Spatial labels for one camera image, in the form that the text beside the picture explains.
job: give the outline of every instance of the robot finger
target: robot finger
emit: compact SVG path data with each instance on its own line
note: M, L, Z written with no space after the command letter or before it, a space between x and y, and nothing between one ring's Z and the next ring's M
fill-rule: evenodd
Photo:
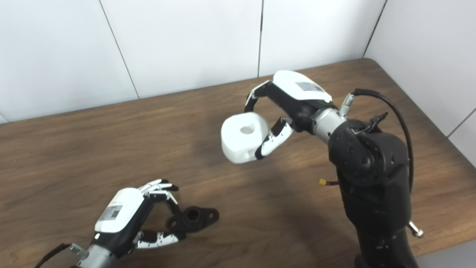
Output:
M140 239L137 242L139 249L143 248L157 248L166 245L177 243L186 238L185 233L169 233L169 232L155 232L155 231L140 231Z
M273 152L278 146L283 144L294 132L291 127L292 120L288 117L280 117L271 128L263 143L255 152L256 159L263 159Z
M269 83L271 83L270 80L265 81L251 90L245 103L245 113L252 112L256 102L258 101L258 98L266 96L266 86Z
M155 181L151 181L151 182L148 182L144 185L142 185L141 187L139 187L139 191L143 192L144 190L154 186L154 185L157 185L157 184L160 184L160 183L168 183L169 181L168 180L163 180L163 179L158 179L158 180L155 180Z
M170 211L174 215L180 213L179 203L169 191L160 190L149 192L149 198L154 203L159 203L162 201L167 202Z

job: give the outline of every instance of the cable connector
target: cable connector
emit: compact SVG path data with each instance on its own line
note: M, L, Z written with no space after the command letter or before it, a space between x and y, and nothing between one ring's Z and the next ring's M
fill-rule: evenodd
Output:
M81 259L85 259L89 255L89 253L86 250L84 250L82 247L74 243L71 244L71 246L69 247L69 250L75 255L78 255Z
M338 181L328 182L328 181L325 180L325 179L320 179L320 180L319 180L319 184L320 184L320 185L323 185L323 186L333 186L333 185L339 185L339 182L338 182Z
M344 99L342 105L339 108L339 112L338 112L339 116L344 117L347 115L347 113L350 110L350 106L352 105L354 101L354 98L355 96L352 93L347 94L346 98Z

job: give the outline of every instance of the black plastic part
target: black plastic part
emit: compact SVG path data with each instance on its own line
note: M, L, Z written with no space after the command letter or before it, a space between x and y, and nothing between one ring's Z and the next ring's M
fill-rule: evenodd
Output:
M296 100L273 83L267 85L266 96L291 117L291 127L297 132L305 130L313 134L313 115L321 109L336 108L332 102L323 100Z
M137 209L136 213L130 219L129 223L117 233L101 233L98 239L93 238L92 245L101 246L112 252L117 259L129 253L134 247L134 239L140 231L140 227L145 222L154 207L154 202L145 198Z
M219 213L213 208L190 206L167 221L167 228L172 233L195 233L216 223Z
M354 134L367 125L348 120L328 143L344 209L365 260L358 267L417 268L405 232L411 218L407 147L378 128Z
M142 237L140 238L142 242L146 243L155 243L157 242L157 232L156 231L149 231L149 230L142 230Z
M328 142L329 160L347 180L358 186L377 183L374 155L352 131L366 127L367 123L362 121L347 120L333 132Z
M361 266L357 268L418 268L405 228L388 238L369 237L359 232L357 236L362 250Z

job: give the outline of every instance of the mounting hole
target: mounting hole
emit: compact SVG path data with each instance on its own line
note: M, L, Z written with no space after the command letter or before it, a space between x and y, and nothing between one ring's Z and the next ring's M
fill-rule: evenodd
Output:
M200 218L200 212L196 209L191 209L187 212L186 216L189 222L197 222L198 218Z
M241 127L240 129L240 132L243 133L243 134L251 134L255 131L255 125L251 124L251 125L245 125L243 127Z

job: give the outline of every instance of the metal knob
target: metal knob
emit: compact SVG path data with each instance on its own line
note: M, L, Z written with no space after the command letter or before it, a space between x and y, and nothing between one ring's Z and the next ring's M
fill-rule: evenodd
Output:
M423 237L423 230L418 228L412 221L407 224L407 227L412 231L412 235L417 238Z

